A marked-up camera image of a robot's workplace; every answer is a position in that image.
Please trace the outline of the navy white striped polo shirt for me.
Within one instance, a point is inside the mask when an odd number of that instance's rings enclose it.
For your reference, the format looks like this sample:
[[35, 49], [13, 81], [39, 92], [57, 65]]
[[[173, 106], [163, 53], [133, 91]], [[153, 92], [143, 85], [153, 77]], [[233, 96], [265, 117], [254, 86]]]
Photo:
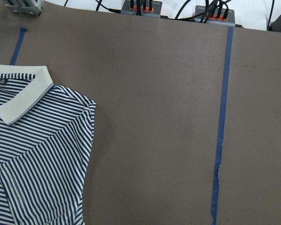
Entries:
[[0, 225], [82, 225], [96, 103], [45, 66], [0, 65]]

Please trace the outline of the upper orange black usb hub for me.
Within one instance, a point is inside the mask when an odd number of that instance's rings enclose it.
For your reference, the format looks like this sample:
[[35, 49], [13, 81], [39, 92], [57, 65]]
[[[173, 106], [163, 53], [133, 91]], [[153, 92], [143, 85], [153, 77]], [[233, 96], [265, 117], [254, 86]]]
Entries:
[[121, 14], [137, 15], [146, 17], [161, 17], [162, 2], [156, 0], [139, 0], [139, 7], [137, 7], [137, 0], [125, 0], [121, 9]]

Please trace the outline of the orange black usb hub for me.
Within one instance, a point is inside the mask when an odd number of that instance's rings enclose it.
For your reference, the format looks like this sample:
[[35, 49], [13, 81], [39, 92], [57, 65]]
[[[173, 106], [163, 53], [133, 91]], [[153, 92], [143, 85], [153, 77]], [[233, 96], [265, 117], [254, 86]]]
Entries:
[[[195, 8], [195, 15], [198, 15], [200, 13], [204, 14], [205, 12], [205, 6], [196, 6]], [[235, 12], [232, 9], [226, 10], [225, 7], [222, 8], [221, 14], [218, 13], [218, 8], [215, 9], [215, 12], [213, 14], [213, 17], [211, 17], [211, 13], [208, 13], [208, 20], [206, 21], [207, 24], [217, 24], [217, 25], [225, 25], [225, 26], [231, 26], [235, 27]], [[202, 15], [199, 15], [198, 17], [194, 18], [194, 21], [196, 23], [200, 23], [202, 18]]]
[[156, 0], [139, 0], [139, 7], [137, 7], [137, 0], [125, 0], [121, 9], [121, 14], [137, 15], [146, 17], [161, 17], [162, 2]]

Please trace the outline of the lower orange black usb hub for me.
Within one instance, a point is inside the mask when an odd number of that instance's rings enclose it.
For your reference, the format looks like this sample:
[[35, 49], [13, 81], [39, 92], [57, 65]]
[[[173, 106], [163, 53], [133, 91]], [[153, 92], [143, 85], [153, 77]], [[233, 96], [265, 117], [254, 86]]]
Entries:
[[[205, 12], [205, 6], [196, 6], [195, 8], [195, 15], [198, 15], [200, 13], [204, 14]], [[221, 14], [218, 13], [218, 8], [215, 9], [215, 12], [213, 14], [213, 17], [211, 17], [211, 13], [208, 13], [208, 20], [206, 21], [207, 24], [217, 24], [217, 25], [225, 25], [225, 26], [231, 26], [235, 27], [235, 12], [232, 9], [226, 10], [225, 7], [222, 8]], [[202, 18], [202, 15], [199, 15], [198, 17], [194, 18], [194, 21], [196, 23], [200, 23]]]

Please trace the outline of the aluminium extrusion post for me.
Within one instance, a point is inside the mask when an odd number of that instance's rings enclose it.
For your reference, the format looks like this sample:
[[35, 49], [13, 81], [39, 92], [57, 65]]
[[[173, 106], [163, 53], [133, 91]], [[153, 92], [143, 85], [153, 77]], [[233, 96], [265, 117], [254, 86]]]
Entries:
[[4, 0], [5, 6], [16, 14], [36, 15], [41, 14], [43, 0]]

